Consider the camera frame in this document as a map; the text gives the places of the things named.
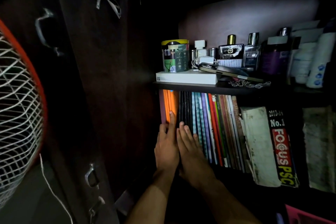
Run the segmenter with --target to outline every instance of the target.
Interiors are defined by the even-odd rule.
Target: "dark wall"
[[[319,0],[225,0],[189,11],[179,23],[179,38],[207,40],[208,48],[226,44],[235,34],[247,44],[249,33],[260,32],[259,43],[280,27],[314,20]]]

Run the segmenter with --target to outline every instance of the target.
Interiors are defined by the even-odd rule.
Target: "purple notebook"
[[[206,93],[201,93],[202,106],[206,106],[204,94],[206,94]],[[209,135],[209,124],[208,124],[208,115],[207,115],[206,111],[203,112],[203,116],[204,116],[204,126],[205,126],[205,137],[207,139],[208,158],[209,158],[210,163],[212,163],[211,144],[210,144],[210,135]]]

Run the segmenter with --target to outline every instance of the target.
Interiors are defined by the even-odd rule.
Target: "silver chain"
[[[245,86],[245,87],[249,87],[249,88],[260,89],[260,88],[265,87],[265,86],[270,86],[271,82],[252,84],[249,81],[246,81],[244,79],[240,79],[239,81],[229,82],[229,84],[231,84],[233,87],[242,87],[242,86]]]

